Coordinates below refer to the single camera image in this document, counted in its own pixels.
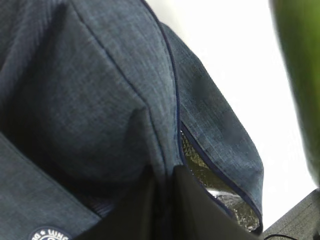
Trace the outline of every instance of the seam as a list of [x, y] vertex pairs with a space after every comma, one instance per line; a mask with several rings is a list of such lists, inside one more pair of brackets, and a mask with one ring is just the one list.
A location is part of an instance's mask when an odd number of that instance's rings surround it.
[[16, 156], [21, 160], [21, 163], [28, 164], [31, 168], [33, 168], [37, 173], [43, 176], [50, 184], [54, 187], [57, 187], [61, 193], [64, 193], [68, 196], [68, 199], [71, 200], [75, 205], [83, 209], [87, 214], [92, 216], [95, 220], [100, 220], [101, 218], [90, 211], [86, 206], [82, 205], [72, 194], [70, 194], [67, 190], [65, 190], [60, 184], [54, 181], [51, 177], [46, 175], [40, 168], [38, 168], [35, 164], [26, 158], [20, 151], [18, 151], [11, 142], [9, 142], [6, 137], [0, 133], [0, 143], [3, 143], [3, 147], [9, 149], [10, 151], [14, 152]]
[[232, 181], [227, 175], [224, 174], [224, 172], [221, 171], [221, 169], [219, 167], [217, 167], [211, 160], [210, 157], [208, 156], [208, 154], [206, 153], [206, 151], [203, 150], [202, 146], [199, 145], [199, 143], [197, 142], [197, 140], [193, 137], [193, 135], [191, 134], [191, 132], [189, 131], [189, 129], [187, 128], [187, 126], [182, 123], [182, 131], [184, 132], [185, 136], [188, 138], [188, 140], [190, 141], [190, 143], [195, 143], [196, 145], [192, 144], [193, 147], [196, 149], [197, 153], [199, 154], [199, 156], [201, 156], [202, 160], [208, 165], [208, 167], [210, 168], [211, 171], [214, 171], [215, 173], [217, 173], [217, 175], [223, 176], [225, 179], [227, 179], [228, 181], [225, 182], [225, 180], [223, 180], [231, 189], [233, 189], [247, 204], [249, 204], [249, 206], [253, 209], [253, 211], [255, 212], [255, 214], [257, 215], [260, 224], [262, 223], [262, 215], [260, 213], [260, 211], [258, 210], [257, 206], [255, 205], [255, 203], [253, 202], [251, 196], [249, 196], [247, 194], [246, 191], [244, 191], [241, 187], [239, 187], [234, 181]]
[[[192, 117], [192, 115], [189, 114], [189, 111], [188, 111], [185, 107], [184, 107], [184, 109], [186, 110], [186, 112], [188, 113], [188, 115]], [[243, 187], [242, 187], [241, 185], [236, 184], [235, 181], [232, 180], [233, 178], [229, 176], [229, 174], [226, 174], [226, 173], [225, 173], [226, 170], [225, 170], [225, 167], [224, 167], [224, 166], [222, 166], [219, 162], [213, 163], [213, 162], [211, 161], [211, 157], [209, 157], [211, 154], [209, 153], [208, 149], [204, 148], [204, 147], [202, 146], [202, 144], [196, 139], [196, 137], [194, 137], [194, 136], [191, 134], [192, 131], [189, 129], [189, 127], [186, 126], [186, 124], [185, 124], [183, 121], [182, 121], [182, 125], [183, 125], [183, 128], [184, 128], [184, 129], [187, 129], [187, 131], [190, 133], [190, 135], [192, 136], [192, 138], [194, 138], [196, 144], [201, 148], [201, 150], [202, 150], [203, 153], [207, 156], [207, 158], [210, 160], [210, 162], [211, 162], [212, 164], [214, 164], [215, 167], [218, 168], [218, 170], [219, 170], [220, 172], [222, 172], [225, 177], [227, 177], [231, 182], [233, 182], [233, 183], [236, 185], [236, 187], [238, 187], [242, 192], [244, 192], [244, 193], [252, 200], [252, 199], [253, 199], [253, 196], [252, 196], [250, 193], [247, 193], [247, 191], [243, 190]], [[205, 137], [205, 140], [210, 143], [210, 146], [212, 147], [213, 151], [218, 155], [219, 158], [222, 159], [221, 155], [217, 152], [216, 146], [211, 144], [211, 142], [208, 140], [205, 132], [203, 132], [203, 130], [198, 126], [198, 124], [197, 124], [196, 122], [195, 122], [195, 125], [200, 129], [200, 134], [202, 134], [202, 135]]]
[[150, 106], [148, 104], [148, 102], [145, 100], [145, 98], [137, 91], [137, 89], [135, 88], [135, 86], [128, 80], [128, 78], [126, 77], [126, 75], [124, 74], [124, 72], [121, 70], [121, 68], [119, 67], [119, 65], [117, 64], [117, 62], [114, 60], [114, 58], [110, 55], [110, 53], [107, 51], [107, 49], [105, 48], [105, 46], [103, 45], [103, 43], [97, 38], [97, 36], [95, 35], [94, 31], [88, 26], [88, 24], [85, 22], [85, 20], [83, 19], [83, 17], [81, 16], [81, 14], [79, 13], [79, 11], [77, 10], [75, 3], [73, 1], [70, 1], [70, 5], [72, 6], [74, 12], [76, 13], [78, 19], [80, 20], [80, 22], [85, 26], [85, 28], [88, 30], [88, 32], [90, 33], [90, 35], [94, 38], [94, 40], [96, 41], [96, 43], [98, 44], [98, 46], [104, 51], [104, 53], [106, 54], [106, 56], [111, 60], [111, 62], [114, 64], [114, 66], [116, 67], [116, 69], [118, 70], [118, 72], [120, 73], [120, 75], [123, 77], [123, 79], [127, 82], [127, 84], [131, 87], [131, 89], [137, 94], [137, 96], [142, 100], [142, 102], [146, 105], [146, 109], [148, 111], [148, 115], [149, 115], [149, 119], [150, 119], [150, 123], [152, 126], [152, 130], [154, 132], [156, 141], [157, 141], [157, 145], [158, 148], [160, 150], [161, 153], [161, 157], [162, 157], [162, 161], [164, 163], [164, 171], [165, 171], [165, 179], [166, 181], [168, 180], [168, 170], [167, 170], [167, 162], [165, 159], [165, 155], [164, 155], [164, 151], [162, 149], [162, 146], [160, 144], [160, 140], [159, 140], [159, 136], [156, 132], [156, 128], [155, 128], [155, 124], [152, 120], [151, 117], [151, 112], [150, 112]]
[[174, 123], [175, 123], [175, 125], [174, 125], [174, 131], [175, 131], [174, 138], [175, 139], [174, 140], [177, 141], [177, 145], [178, 145], [178, 152], [176, 153], [176, 157], [177, 157], [177, 159], [180, 159], [181, 162], [183, 163], [184, 162], [184, 155], [183, 155], [183, 151], [182, 151], [182, 147], [181, 147], [181, 136], [180, 136], [179, 89], [178, 89], [178, 78], [177, 78], [177, 71], [176, 71], [176, 65], [175, 65], [173, 53], [172, 53], [168, 38], [165, 34], [165, 31], [163, 30], [163, 28], [161, 26], [159, 19], [157, 18], [157, 16], [155, 15], [155, 13], [152, 11], [152, 9], [150, 8], [150, 6], [148, 5], [148, 3], [145, 0], [140, 0], [140, 2], [144, 6], [144, 11], [145, 11], [145, 13], [147, 13], [155, 30], [160, 35], [160, 39], [161, 39], [161, 43], [163, 45], [164, 53], [167, 57], [169, 70], [170, 70], [170, 73], [173, 78], [173, 81], [172, 81], [173, 88], [174, 88], [173, 94], [176, 98], [176, 110], [174, 113]]

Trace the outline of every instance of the blue fabric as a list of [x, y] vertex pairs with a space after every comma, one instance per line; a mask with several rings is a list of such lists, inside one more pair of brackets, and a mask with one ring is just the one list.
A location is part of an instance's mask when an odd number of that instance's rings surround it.
[[173, 168], [183, 164], [182, 123], [212, 170], [261, 215], [263, 166], [250, 137], [201, 62], [143, 1], [0, 5], [0, 130], [37, 171], [107, 214], [150, 165], [165, 219]]
[[78, 236], [100, 221], [0, 133], [0, 238], [27, 240], [51, 226]]
[[262, 218], [264, 167], [258, 151], [200, 60], [163, 25], [177, 72], [182, 130], [203, 160]]

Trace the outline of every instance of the navy piping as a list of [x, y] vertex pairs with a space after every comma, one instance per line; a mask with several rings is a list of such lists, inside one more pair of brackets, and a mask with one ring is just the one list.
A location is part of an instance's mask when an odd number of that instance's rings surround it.
[[107, 51], [107, 49], [104, 47], [103, 43], [97, 38], [95, 32], [88, 26], [88, 24], [86, 23], [86, 21], [84, 20], [84, 18], [81, 16], [81, 14], [78, 12], [78, 9], [76, 8], [75, 4], [73, 1], [70, 2], [72, 5], [72, 8], [74, 9], [77, 17], [79, 18], [80, 22], [85, 26], [85, 28], [88, 30], [88, 32], [90, 33], [90, 35], [94, 38], [94, 40], [96, 41], [96, 43], [98, 44], [98, 46], [104, 51], [105, 55], [111, 60], [111, 62], [114, 64], [114, 66], [116, 67], [116, 69], [118, 70], [119, 74], [123, 77], [123, 79], [127, 82], [127, 84], [131, 87], [131, 89], [137, 94], [137, 96], [141, 99], [141, 101], [146, 105], [147, 107], [147, 111], [149, 113], [149, 118], [150, 118], [150, 123], [152, 126], [152, 130], [154, 132], [154, 135], [156, 137], [156, 141], [158, 143], [158, 147], [161, 153], [161, 157], [163, 159], [163, 165], [164, 165], [164, 171], [165, 171], [165, 182], [166, 184], [168, 184], [168, 169], [167, 169], [167, 160], [165, 158], [165, 154], [164, 154], [164, 150], [160, 144], [160, 140], [159, 140], [159, 136], [158, 133], [156, 131], [156, 127], [155, 127], [155, 123], [153, 121], [152, 118], [152, 114], [150, 112], [150, 106], [148, 104], [148, 102], [146, 101], [146, 99], [141, 95], [141, 93], [139, 93], [139, 91], [137, 91], [136, 87], [128, 80], [127, 76], [125, 75], [125, 73], [121, 70], [120, 66], [117, 64], [117, 62], [115, 61], [115, 59], [110, 55], [110, 53]]
[[213, 171], [221, 180], [225, 182], [232, 190], [234, 190], [254, 211], [254, 213], [257, 215], [259, 219], [259, 225], [256, 230], [259, 229], [259, 231], [255, 232], [258, 233], [262, 231], [262, 215], [254, 202], [251, 200], [251, 198], [241, 189], [239, 188], [232, 180], [230, 180], [208, 157], [208, 155], [205, 153], [205, 151], [199, 146], [198, 142], [194, 139], [188, 128], [184, 123], [181, 125], [182, 132], [186, 136], [186, 138], [190, 141], [191, 145], [194, 147], [194, 149], [197, 151], [197, 153], [200, 155], [202, 160], [206, 163], [206, 165], [210, 168], [211, 171]]
[[[168, 38], [165, 34], [165, 31], [163, 30], [160, 21], [158, 20], [157, 16], [155, 15], [155, 13], [153, 12], [153, 10], [151, 9], [151, 7], [145, 2], [145, 0], [141, 0], [142, 3], [145, 5], [145, 7], [149, 10], [149, 12], [152, 14], [154, 20], [156, 21], [158, 27], [160, 28], [160, 31], [162, 33], [162, 36], [164, 38], [165, 44], [167, 46], [168, 49], [168, 53], [170, 56], [170, 60], [172, 63], [172, 71], [173, 71], [173, 76], [174, 76], [174, 81], [175, 81], [175, 96], [176, 96], [176, 108], [177, 108], [177, 141], [178, 141], [178, 148], [179, 148], [179, 154], [180, 154], [180, 159], [182, 160], [182, 163], [188, 168], [188, 164], [187, 161], [185, 159], [185, 154], [183, 152], [183, 148], [182, 148], [182, 139], [181, 139], [181, 128], [182, 128], [182, 123], [180, 120], [180, 98], [179, 98], [179, 89], [178, 89], [178, 81], [177, 81], [177, 70], [176, 70], [176, 64], [174, 61], [174, 57], [173, 57], [173, 53], [168, 41]], [[235, 218], [235, 215], [232, 213], [232, 211], [227, 208], [220, 200], [218, 200], [217, 198], [215, 198], [214, 196], [212, 196], [203, 186], [203, 184], [201, 184], [199, 182], [199, 180], [197, 179], [197, 182], [199, 183], [199, 185], [205, 190], [206, 194], [215, 202], [217, 203], [217, 205], [219, 207], [221, 207], [231, 218]]]
[[182, 140], [181, 140], [181, 120], [180, 120], [180, 98], [179, 98], [179, 89], [178, 89], [178, 81], [177, 81], [177, 70], [176, 70], [176, 64], [174, 61], [174, 55], [172, 53], [168, 38], [166, 36], [166, 33], [163, 29], [163, 27], [161, 26], [161, 23], [159, 21], [159, 19], [157, 18], [156, 14], [154, 13], [154, 11], [151, 9], [151, 7], [149, 6], [149, 4], [145, 1], [145, 0], [141, 0], [141, 2], [143, 3], [143, 5], [148, 9], [148, 11], [151, 13], [151, 15], [153, 16], [156, 24], [158, 25], [162, 36], [164, 38], [164, 42], [166, 44], [169, 56], [170, 56], [170, 60], [171, 60], [171, 64], [172, 64], [172, 71], [173, 71], [173, 77], [174, 77], [174, 82], [175, 82], [175, 96], [176, 96], [176, 117], [177, 117], [177, 141], [178, 141], [178, 148], [179, 148], [179, 154], [180, 154], [180, 159], [182, 160], [183, 164], [185, 165], [185, 163], [187, 162], [185, 159], [185, 154], [182, 150]]

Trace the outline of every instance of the stitching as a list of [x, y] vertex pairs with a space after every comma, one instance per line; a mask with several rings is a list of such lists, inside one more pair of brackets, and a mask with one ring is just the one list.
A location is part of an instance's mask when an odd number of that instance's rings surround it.
[[189, 130], [189, 128], [185, 125], [185, 123], [182, 123], [182, 126], [187, 130], [187, 134], [189, 133], [190, 136], [194, 139], [195, 143], [199, 146], [199, 148], [203, 151], [203, 153], [205, 154], [205, 158], [201, 157], [202, 160], [208, 165], [208, 167], [210, 168], [210, 164], [214, 165], [228, 180], [230, 180], [231, 184], [233, 184], [236, 188], [238, 188], [241, 193], [239, 193], [238, 190], [235, 190], [234, 187], [230, 186], [230, 184], [226, 183], [231, 189], [233, 189], [233, 191], [235, 191], [245, 202], [247, 202], [244, 197], [242, 197], [242, 193], [244, 193], [245, 196], [247, 196], [248, 200], [250, 201], [250, 204], [252, 204], [254, 206], [253, 210], [254, 212], [256, 212], [255, 214], [258, 216], [259, 219], [262, 219], [262, 214], [259, 210], [259, 208], [256, 206], [255, 202], [253, 201], [253, 197], [251, 194], [247, 193], [247, 191], [244, 191], [243, 188], [241, 186], [239, 186], [238, 184], [236, 184], [235, 181], [233, 181], [228, 174], [226, 174], [225, 170], [223, 167], [221, 167], [219, 164], [216, 164], [214, 162], [211, 161], [211, 155], [208, 153], [208, 151], [206, 149], [203, 148], [203, 146], [196, 140], [196, 138], [194, 138], [191, 134], [191, 131]]
[[72, 194], [66, 191], [60, 184], [57, 184], [51, 177], [46, 175], [40, 168], [34, 165], [28, 158], [26, 158], [20, 151], [18, 151], [14, 146], [12, 146], [11, 142], [9, 142], [4, 135], [0, 133], [0, 143], [3, 143], [3, 146], [10, 151], [14, 152], [16, 156], [21, 160], [21, 163], [28, 164], [31, 168], [33, 168], [37, 173], [43, 176], [46, 180], [48, 180], [52, 186], [55, 186], [59, 189], [61, 193], [64, 193], [68, 196], [68, 199], [71, 200], [76, 206], [83, 209], [86, 213], [88, 213], [94, 220], [100, 220], [101, 218], [90, 211], [87, 207], [82, 205]]
[[[173, 94], [174, 94], [174, 96], [177, 96], [177, 88], [176, 88], [176, 81], [175, 81], [176, 77], [175, 77], [175, 73], [174, 73], [174, 69], [173, 69], [173, 60], [171, 59], [170, 52], [169, 52], [169, 47], [168, 47], [169, 43], [167, 43], [166, 39], [164, 38], [164, 33], [162, 32], [161, 26], [158, 25], [157, 17], [153, 16], [153, 14], [146, 7], [145, 4], [147, 4], [147, 3], [145, 3], [144, 0], [141, 0], [140, 3], [142, 4], [142, 9], [143, 9], [144, 13], [146, 13], [146, 15], [148, 16], [148, 18], [150, 19], [150, 21], [152, 23], [153, 28], [155, 29], [155, 31], [159, 35], [164, 54], [166, 56], [167, 64], [169, 66], [169, 71], [170, 71], [172, 85], [173, 85]], [[174, 111], [173, 117], [174, 117], [173, 121], [175, 123], [174, 124], [174, 132], [175, 132], [174, 140], [177, 140], [177, 138], [179, 136], [178, 136], [178, 128], [177, 128], [178, 127], [178, 124], [177, 124], [178, 119], [177, 119], [177, 111], [176, 110]], [[180, 158], [179, 152], [176, 152], [175, 154], [176, 154], [176, 158], [179, 159]]]
[[135, 88], [135, 86], [128, 80], [128, 78], [126, 77], [126, 75], [124, 74], [124, 72], [121, 70], [121, 68], [119, 67], [119, 65], [117, 64], [117, 62], [114, 60], [114, 58], [110, 55], [110, 53], [107, 51], [107, 49], [105, 48], [105, 46], [103, 45], [103, 43], [97, 38], [97, 36], [95, 35], [94, 31], [88, 26], [88, 24], [85, 22], [85, 20], [82, 18], [82, 16], [80, 15], [79, 11], [77, 10], [75, 3], [73, 1], [70, 1], [70, 5], [72, 6], [74, 12], [76, 13], [77, 17], [79, 18], [80, 22], [86, 27], [86, 29], [88, 30], [88, 32], [91, 34], [91, 36], [95, 39], [95, 41], [97, 42], [98, 46], [104, 51], [104, 53], [106, 54], [106, 56], [111, 60], [111, 62], [114, 64], [114, 66], [116, 67], [116, 69], [118, 70], [119, 74], [123, 77], [123, 79], [127, 82], [127, 84], [131, 87], [131, 89], [137, 94], [137, 96], [141, 99], [141, 101], [146, 105], [146, 109], [148, 111], [148, 115], [149, 115], [149, 119], [150, 119], [150, 123], [152, 126], [152, 130], [154, 132], [157, 144], [158, 144], [158, 148], [160, 150], [161, 153], [161, 157], [164, 163], [164, 171], [165, 171], [165, 179], [168, 179], [168, 171], [167, 171], [167, 163], [166, 163], [166, 159], [164, 157], [164, 151], [160, 145], [160, 141], [159, 141], [159, 136], [157, 134], [156, 128], [155, 128], [155, 124], [153, 122], [153, 119], [151, 117], [151, 112], [150, 112], [150, 106], [148, 104], [148, 102], [145, 100], [145, 98], [137, 91], [137, 89]]

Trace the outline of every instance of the green object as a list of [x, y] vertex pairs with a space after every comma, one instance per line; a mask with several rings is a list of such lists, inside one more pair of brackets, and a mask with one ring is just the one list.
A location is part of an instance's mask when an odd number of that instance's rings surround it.
[[271, 3], [297, 107], [307, 166], [320, 186], [320, 1], [273, 0]]

